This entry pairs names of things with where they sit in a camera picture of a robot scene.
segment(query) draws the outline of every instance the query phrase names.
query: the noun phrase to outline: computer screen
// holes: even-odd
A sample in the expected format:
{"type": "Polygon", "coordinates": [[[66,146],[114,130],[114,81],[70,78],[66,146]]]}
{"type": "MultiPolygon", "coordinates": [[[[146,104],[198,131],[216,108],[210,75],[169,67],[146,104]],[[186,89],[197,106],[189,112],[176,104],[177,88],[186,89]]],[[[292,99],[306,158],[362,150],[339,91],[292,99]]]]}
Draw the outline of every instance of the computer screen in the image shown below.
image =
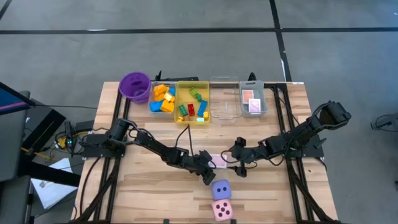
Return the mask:
{"type": "Polygon", "coordinates": [[[35,103],[0,82],[0,115],[34,107],[35,103]]]}

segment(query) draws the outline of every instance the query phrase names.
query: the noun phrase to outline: yellow cable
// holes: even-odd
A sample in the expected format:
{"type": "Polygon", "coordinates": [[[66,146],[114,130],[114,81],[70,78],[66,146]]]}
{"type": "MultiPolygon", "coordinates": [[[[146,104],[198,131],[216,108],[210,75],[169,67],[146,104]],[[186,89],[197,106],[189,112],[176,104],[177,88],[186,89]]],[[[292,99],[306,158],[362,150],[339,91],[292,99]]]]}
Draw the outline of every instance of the yellow cable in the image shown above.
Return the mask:
{"type": "MultiPolygon", "coordinates": [[[[25,152],[29,152],[29,150],[25,149],[24,147],[21,147],[21,150],[22,150],[22,151],[25,151],[25,152]]],[[[46,155],[43,155],[43,154],[41,154],[41,153],[39,153],[39,152],[35,152],[35,155],[36,155],[36,156],[43,157],[44,159],[53,159],[53,160],[55,160],[55,161],[58,161],[58,159],[51,158],[51,157],[46,156],[46,155]]]]}

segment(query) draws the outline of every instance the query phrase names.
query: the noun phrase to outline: gray floor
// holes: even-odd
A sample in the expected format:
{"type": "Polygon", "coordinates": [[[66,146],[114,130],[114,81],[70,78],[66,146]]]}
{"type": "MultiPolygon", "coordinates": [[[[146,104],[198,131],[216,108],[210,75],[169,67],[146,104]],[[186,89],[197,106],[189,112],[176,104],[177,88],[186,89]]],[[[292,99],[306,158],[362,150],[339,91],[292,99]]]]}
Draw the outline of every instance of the gray floor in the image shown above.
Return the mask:
{"type": "MultiPolygon", "coordinates": [[[[0,0],[0,7],[6,0],[0,0]]],[[[278,0],[282,27],[398,27],[397,1],[278,0]]],[[[268,1],[250,0],[13,0],[0,30],[273,27],[268,1]]],[[[314,109],[340,101],[349,125],[325,131],[328,176],[340,220],[396,223],[398,140],[372,131],[370,121],[398,112],[398,32],[283,34],[293,81],[305,82],[314,109]]],[[[277,40],[270,33],[0,35],[0,79],[47,104],[98,104],[102,83],[140,70],[154,77],[255,72],[284,81],[277,40]]],[[[73,122],[95,111],[60,108],[73,122]]],[[[74,158],[72,164],[79,164],[74,158]]],[[[74,167],[81,172],[81,167],[74,167]]],[[[36,223],[66,222],[73,201],[36,223]]],[[[43,212],[35,198],[34,214],[43,212]]]]}

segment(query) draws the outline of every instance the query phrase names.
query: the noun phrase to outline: blue lego brick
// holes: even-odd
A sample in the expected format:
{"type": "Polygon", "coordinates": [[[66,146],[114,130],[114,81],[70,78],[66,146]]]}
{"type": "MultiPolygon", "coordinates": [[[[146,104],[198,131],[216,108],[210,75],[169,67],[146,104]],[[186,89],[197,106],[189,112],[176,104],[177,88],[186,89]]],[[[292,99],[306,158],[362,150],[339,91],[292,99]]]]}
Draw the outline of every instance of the blue lego brick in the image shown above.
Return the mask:
{"type": "Polygon", "coordinates": [[[202,100],[200,103],[199,110],[198,110],[198,116],[203,116],[203,113],[205,112],[206,107],[207,107],[207,101],[202,100]]]}
{"type": "Polygon", "coordinates": [[[171,93],[173,96],[175,96],[175,88],[170,88],[169,93],[171,93]]]}
{"type": "Polygon", "coordinates": [[[162,106],[162,103],[163,100],[150,103],[150,110],[152,112],[161,112],[160,107],[162,106]]]}

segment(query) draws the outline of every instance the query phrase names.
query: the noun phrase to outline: wooden tabletop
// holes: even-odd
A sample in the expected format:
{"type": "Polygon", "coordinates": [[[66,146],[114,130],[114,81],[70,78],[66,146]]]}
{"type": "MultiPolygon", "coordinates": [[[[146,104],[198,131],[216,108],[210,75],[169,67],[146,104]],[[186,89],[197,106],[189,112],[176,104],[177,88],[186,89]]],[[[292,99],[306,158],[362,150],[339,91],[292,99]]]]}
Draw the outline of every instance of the wooden tabletop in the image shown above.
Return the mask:
{"type": "MultiPolygon", "coordinates": [[[[95,129],[111,126],[118,84],[104,83],[95,118],[95,129]]],[[[302,122],[311,115],[305,86],[295,83],[287,83],[287,86],[292,112],[302,122]]],[[[192,127],[194,153],[198,153],[199,150],[220,153],[229,149],[239,136],[246,138],[247,146],[256,146],[259,140],[279,134],[274,94],[269,89],[264,91],[269,110],[263,117],[240,117],[234,124],[218,123],[212,118],[208,126],[192,127]]],[[[124,100],[119,117],[123,113],[123,104],[124,100]]],[[[282,109],[285,127],[289,129],[286,110],[284,107],[282,109]]],[[[177,125],[173,117],[154,116],[148,112],[147,105],[132,103],[129,111],[129,119],[135,121],[140,128],[146,128],[158,141],[167,146],[174,146],[178,134],[185,128],[177,125]]],[[[178,146],[189,149],[188,134],[181,136],[178,146]]],[[[85,162],[75,201],[77,209],[81,199],[81,187],[94,160],[88,159],[85,162]]],[[[88,178],[83,209],[98,192],[103,162],[104,159],[101,159],[95,165],[88,178]]],[[[304,158],[303,163],[310,193],[327,215],[337,219],[325,168],[312,158],[304,158]]],[[[108,173],[111,172],[112,166],[113,160],[108,173]]],[[[234,219],[237,219],[238,223],[295,223],[285,163],[275,167],[266,160],[258,161],[258,167],[249,169],[246,178],[238,177],[229,169],[217,169],[215,174],[214,181],[227,179],[231,185],[233,192],[230,201],[234,219]]],[[[302,216],[306,218],[304,201],[300,191],[297,191],[302,216]]],[[[211,187],[205,186],[201,177],[183,169],[167,166],[159,156],[143,147],[129,146],[126,155],[121,159],[112,223],[161,223],[165,218],[170,219],[171,223],[215,223],[211,210],[212,198],[211,187]]],[[[107,203],[108,193],[104,197],[101,218],[105,217],[107,203]]]]}

